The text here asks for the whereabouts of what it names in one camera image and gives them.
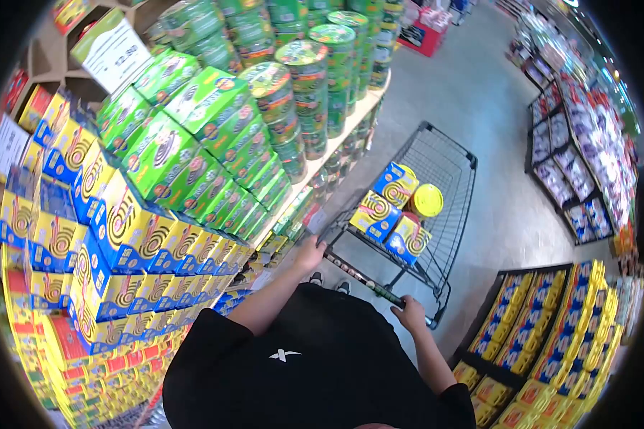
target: price tag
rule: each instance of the price tag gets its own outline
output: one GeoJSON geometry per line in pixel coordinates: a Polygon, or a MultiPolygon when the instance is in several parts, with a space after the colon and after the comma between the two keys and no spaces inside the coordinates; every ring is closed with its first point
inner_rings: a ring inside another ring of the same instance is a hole
{"type": "Polygon", "coordinates": [[[9,168],[19,164],[29,133],[24,131],[7,113],[0,122],[0,181],[6,182],[9,168]]]}
{"type": "Polygon", "coordinates": [[[152,64],[146,46],[117,8],[99,19],[70,53],[112,98],[152,64]]]}

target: shelf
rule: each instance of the shelf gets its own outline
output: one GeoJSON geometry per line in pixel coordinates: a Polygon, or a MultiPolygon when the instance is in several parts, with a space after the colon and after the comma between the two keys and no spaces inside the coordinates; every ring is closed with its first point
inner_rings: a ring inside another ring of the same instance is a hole
{"type": "Polygon", "coordinates": [[[268,233],[274,227],[277,220],[282,217],[283,212],[288,208],[289,205],[296,199],[300,191],[310,182],[310,179],[314,176],[315,173],[324,166],[324,163],[327,162],[327,159],[332,156],[334,151],[343,143],[344,139],[348,134],[360,123],[361,119],[367,115],[379,102],[381,97],[386,92],[386,88],[389,87],[391,83],[391,71],[389,71],[389,76],[386,79],[386,85],[381,90],[369,90],[365,98],[356,102],[356,111],[353,114],[346,118],[346,124],[343,128],[343,133],[335,139],[327,140],[327,151],[320,158],[315,161],[306,161],[307,172],[305,178],[297,184],[292,185],[292,192],[287,197],[286,201],[282,204],[282,207],[275,213],[270,222],[263,228],[262,232],[251,242],[253,248],[257,248],[267,237],[268,233]]]}

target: yellow lid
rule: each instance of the yellow lid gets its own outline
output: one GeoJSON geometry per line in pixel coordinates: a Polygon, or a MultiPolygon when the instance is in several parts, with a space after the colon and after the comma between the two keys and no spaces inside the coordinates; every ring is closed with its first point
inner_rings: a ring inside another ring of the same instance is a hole
{"type": "Polygon", "coordinates": [[[444,208],[444,196],[433,184],[421,184],[413,194],[413,204],[422,216],[433,218],[444,208]]]}

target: shopping cart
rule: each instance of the shopping cart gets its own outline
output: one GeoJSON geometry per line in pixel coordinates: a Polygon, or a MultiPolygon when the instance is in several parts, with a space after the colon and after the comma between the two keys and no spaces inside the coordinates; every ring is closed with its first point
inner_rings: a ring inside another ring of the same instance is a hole
{"type": "Polygon", "coordinates": [[[434,125],[423,121],[392,161],[410,167],[420,183],[434,184],[441,190],[444,197],[444,206],[439,215],[421,223],[421,226],[432,234],[432,239],[418,261],[410,265],[397,258],[349,223],[367,189],[359,189],[354,193],[339,215],[324,228],[319,240],[325,240],[328,243],[325,251],[327,260],[398,307],[403,308],[404,303],[392,293],[392,290],[404,274],[411,275],[430,287],[438,303],[438,309],[434,317],[426,317],[425,322],[431,329],[435,329],[447,308],[450,297],[451,287],[448,283],[448,275],[458,254],[470,212],[474,177],[477,173],[477,157],[434,125]],[[389,283],[381,285],[358,270],[352,262],[339,257],[334,252],[334,244],[345,234],[354,236],[380,253],[400,269],[399,273],[389,283]]]}

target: concrete floor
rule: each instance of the concrete floor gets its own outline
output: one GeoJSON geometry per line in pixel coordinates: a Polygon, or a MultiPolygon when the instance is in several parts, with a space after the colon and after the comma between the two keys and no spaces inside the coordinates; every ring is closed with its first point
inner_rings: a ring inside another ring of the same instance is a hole
{"type": "MultiPolygon", "coordinates": [[[[354,192],[371,186],[422,120],[477,156],[470,215],[448,279],[453,291],[434,331],[446,357],[470,327],[498,270],[592,258],[603,260],[609,271],[614,269],[608,242],[575,247],[550,201],[523,172],[530,122],[527,105],[538,91],[504,56],[513,36],[513,19],[484,3],[473,8],[462,25],[449,27],[433,57],[398,49],[372,150],[325,206],[325,212],[334,216],[354,192]]],[[[354,237],[339,242],[335,251],[379,282],[390,281],[396,273],[354,237]]],[[[319,269],[327,287],[344,277],[327,261],[319,269]]],[[[370,301],[394,324],[415,362],[412,339],[389,311],[389,302],[351,281],[352,295],[370,301]]],[[[414,296],[428,314],[437,310],[431,290],[408,276],[395,286],[394,293],[414,296]]]]}

